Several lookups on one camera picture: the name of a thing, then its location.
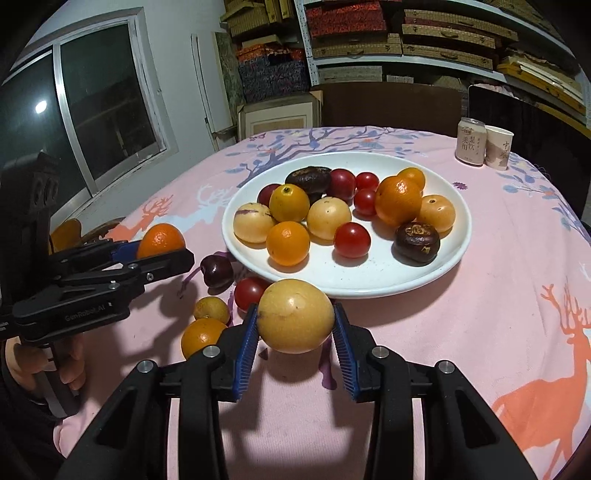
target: glass pane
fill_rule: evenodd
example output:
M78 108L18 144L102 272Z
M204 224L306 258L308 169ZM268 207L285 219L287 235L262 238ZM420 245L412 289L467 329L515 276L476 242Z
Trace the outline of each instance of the glass pane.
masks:
M0 145L0 166L40 150L59 160L58 207L86 188L61 120L51 54L0 87Z
M127 24L63 44L61 69L72 121L94 178L156 142Z

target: tangerine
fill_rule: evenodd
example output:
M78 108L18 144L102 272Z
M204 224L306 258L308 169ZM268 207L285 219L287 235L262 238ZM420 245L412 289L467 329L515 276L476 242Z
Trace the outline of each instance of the tangerine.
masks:
M413 181L421 192L425 188L425 183L427 183L425 174L417 167L405 168L398 172L398 176Z
M185 248L183 234L170 223L159 223L148 230L139 242L136 258L153 257Z
M394 175L379 184L375 211L390 226L412 222L421 211L421 190L414 182Z
M269 256L284 267L297 265L308 255L310 234L297 222L281 222L267 234Z
M269 210L278 222L301 222L310 210L310 199L303 189L286 183L271 194Z
M226 326L217 319L203 318L191 322L181 337L185 360L207 345L215 345Z

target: cherry tomato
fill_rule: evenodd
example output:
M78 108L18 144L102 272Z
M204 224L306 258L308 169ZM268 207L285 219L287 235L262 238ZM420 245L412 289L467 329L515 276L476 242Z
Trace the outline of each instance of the cherry tomato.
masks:
M372 189L358 190L353 198L355 209L368 217L375 215L375 191Z
M350 202L355 195L355 175L344 168L336 168L330 172L330 187L326 194Z
M335 250L347 258L360 258L369 252L371 237L363 225L349 222L341 225L335 233Z
M257 203L262 203L263 205L269 206L269 201L271 200L271 195L275 191L277 187L280 187L278 183L271 183L259 192L258 197L256 198Z
M358 190L372 189L373 191L376 191L379 187L379 178L375 173L364 171L357 175L355 180L357 182Z
M247 311L251 303L258 303L269 283L258 277L247 277L239 281L234 288L236 306Z

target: human hand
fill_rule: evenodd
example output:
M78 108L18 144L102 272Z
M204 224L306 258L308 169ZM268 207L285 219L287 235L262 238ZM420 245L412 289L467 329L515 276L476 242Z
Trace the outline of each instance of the human hand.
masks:
M60 365L60 379L72 390L79 390L86 381L82 334L69 337L63 342L69 356ZM14 380L25 390L34 392L37 383L33 375L43 371L48 362L40 348L21 345L18 338L11 338L6 342L6 363Z

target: storage box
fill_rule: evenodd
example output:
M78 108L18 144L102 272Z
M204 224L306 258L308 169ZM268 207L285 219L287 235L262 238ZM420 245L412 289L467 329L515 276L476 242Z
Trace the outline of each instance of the storage box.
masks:
M238 140L279 129L320 126L320 102L311 93L250 103L238 108Z
M269 17L264 4L253 4L252 8L243 9L228 18L230 35L233 37L268 24Z
M402 42L402 52L405 55L418 55L420 57L429 57L432 59L450 60L459 63L474 65L483 69L492 70L492 60L473 53L466 53L449 48L432 47L428 45L408 45Z
M432 22L440 22L443 25L458 25L458 27L456 27L458 30L465 30L463 27L468 27L476 31L492 33L512 41L519 40L517 32L510 30L509 28L501 27L500 25L496 25L494 23L485 22L484 20L477 20L476 18L464 17L463 15L414 9L405 9L404 15L404 22L406 24L421 24L421 20L429 20Z
M312 45L312 56L315 59L325 57L345 57L350 55L384 54L402 55L400 35L372 35L371 37L327 38L315 41Z
M382 67L377 65L327 67L318 69L320 83L381 82Z
M267 55L238 64L244 97L248 103L305 92L310 78L304 60L291 60L289 55Z
M553 37L562 40L560 34L553 25L525 0L486 0L486 3L512 13L517 17L523 18L529 23L548 32Z
M312 38L351 32L386 32L386 21L379 2L345 7L321 7L306 10Z
M445 40L454 40L465 42L481 47L495 49L495 39L483 34L475 34L455 28L434 27L430 25L403 24L402 33L404 35L419 35L426 37L442 38Z

